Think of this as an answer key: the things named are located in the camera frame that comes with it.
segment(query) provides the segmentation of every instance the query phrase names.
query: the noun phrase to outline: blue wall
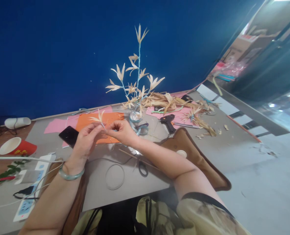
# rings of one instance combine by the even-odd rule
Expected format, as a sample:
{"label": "blue wall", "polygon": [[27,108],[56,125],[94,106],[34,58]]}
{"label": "blue wall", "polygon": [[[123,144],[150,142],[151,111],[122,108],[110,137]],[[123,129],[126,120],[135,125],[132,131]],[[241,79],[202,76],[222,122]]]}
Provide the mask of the blue wall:
{"label": "blue wall", "polygon": [[[166,77],[156,91],[190,89],[263,0],[0,1],[0,124],[124,102],[105,94],[110,70],[138,51],[134,26],[150,30],[141,68]],[[134,76],[124,80],[135,81]],[[149,84],[146,77],[141,85]]]}

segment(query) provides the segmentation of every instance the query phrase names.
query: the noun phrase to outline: person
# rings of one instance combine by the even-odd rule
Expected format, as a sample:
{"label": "person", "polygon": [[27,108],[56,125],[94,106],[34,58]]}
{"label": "person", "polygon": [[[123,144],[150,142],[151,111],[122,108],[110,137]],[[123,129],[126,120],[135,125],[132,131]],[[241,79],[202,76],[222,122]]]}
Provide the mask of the person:
{"label": "person", "polygon": [[[179,199],[176,213],[164,202],[145,196],[134,204],[125,202],[120,210],[108,207],[87,211],[72,234],[249,234],[197,166],[176,152],[138,137],[127,121],[114,121],[106,130],[96,123],[82,129],[63,172],[71,176],[82,172],[97,140],[107,135],[142,153],[173,181]],[[66,180],[57,174],[19,234],[60,234],[79,183],[80,177]]]}

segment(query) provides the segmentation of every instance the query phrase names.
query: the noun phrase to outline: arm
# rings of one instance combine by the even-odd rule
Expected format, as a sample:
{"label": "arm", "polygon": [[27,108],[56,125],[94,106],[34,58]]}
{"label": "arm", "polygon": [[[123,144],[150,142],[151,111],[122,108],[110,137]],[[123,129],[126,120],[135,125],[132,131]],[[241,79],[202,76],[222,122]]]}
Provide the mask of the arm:
{"label": "arm", "polygon": [[110,127],[117,132],[107,130],[107,135],[138,150],[173,180],[179,200],[186,193],[199,192],[207,194],[223,204],[204,173],[189,160],[149,140],[141,139],[127,121],[114,121]]}
{"label": "arm", "polygon": [[[83,170],[96,141],[107,138],[102,133],[102,126],[95,123],[80,131],[73,152],[63,166],[65,173],[76,175]],[[19,234],[58,234],[71,209],[79,183],[80,178],[68,181],[57,174],[35,205]]]}

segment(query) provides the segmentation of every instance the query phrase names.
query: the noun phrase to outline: wooden stick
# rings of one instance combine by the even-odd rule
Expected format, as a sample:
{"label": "wooden stick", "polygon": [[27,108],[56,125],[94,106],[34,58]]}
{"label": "wooden stick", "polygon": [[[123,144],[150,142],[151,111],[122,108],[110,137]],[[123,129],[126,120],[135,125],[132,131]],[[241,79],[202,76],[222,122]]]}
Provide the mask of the wooden stick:
{"label": "wooden stick", "polygon": [[[126,152],[126,151],[124,151],[124,150],[122,150],[122,149],[119,149],[119,150],[120,150],[121,152],[124,152],[125,154],[129,155],[130,157],[133,157],[133,158],[135,158],[135,159],[138,159],[136,156],[133,156],[132,154],[130,154],[130,153],[128,153],[128,152]],[[141,161],[142,163],[146,164],[146,165],[149,165],[149,166],[151,166],[151,167],[153,167],[153,168],[155,168],[155,169],[161,171],[160,169],[158,169],[158,168],[155,167],[154,165],[149,164],[148,162],[144,162],[144,161],[142,161],[142,160],[140,160],[140,161]]]}
{"label": "wooden stick", "polygon": [[235,122],[235,124],[237,124],[240,128],[242,128],[244,131],[246,131],[248,134],[250,134],[253,138],[255,138],[255,140],[257,140],[259,143],[262,143],[262,141],[260,139],[258,139],[256,136],[254,136],[253,134],[251,134],[247,129],[245,129],[241,124],[239,124],[237,121],[235,121],[233,118],[231,118],[229,115],[227,115],[227,117],[229,119],[231,119],[233,122]]}

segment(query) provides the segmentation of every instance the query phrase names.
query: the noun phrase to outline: orange paper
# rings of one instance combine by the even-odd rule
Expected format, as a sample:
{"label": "orange paper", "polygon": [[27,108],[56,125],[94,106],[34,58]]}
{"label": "orange paper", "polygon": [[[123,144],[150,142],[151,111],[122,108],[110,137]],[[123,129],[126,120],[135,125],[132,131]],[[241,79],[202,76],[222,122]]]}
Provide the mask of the orange paper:
{"label": "orange paper", "polygon": [[[76,126],[76,130],[78,132],[80,132],[88,124],[97,122],[97,121],[91,120],[90,117],[98,118],[98,114],[81,114],[80,115],[77,126]],[[110,125],[115,120],[124,120],[124,113],[104,113],[103,114],[103,123]],[[107,139],[100,139],[97,141],[97,144],[111,144],[111,143],[120,143],[120,141],[110,136],[108,136]]]}

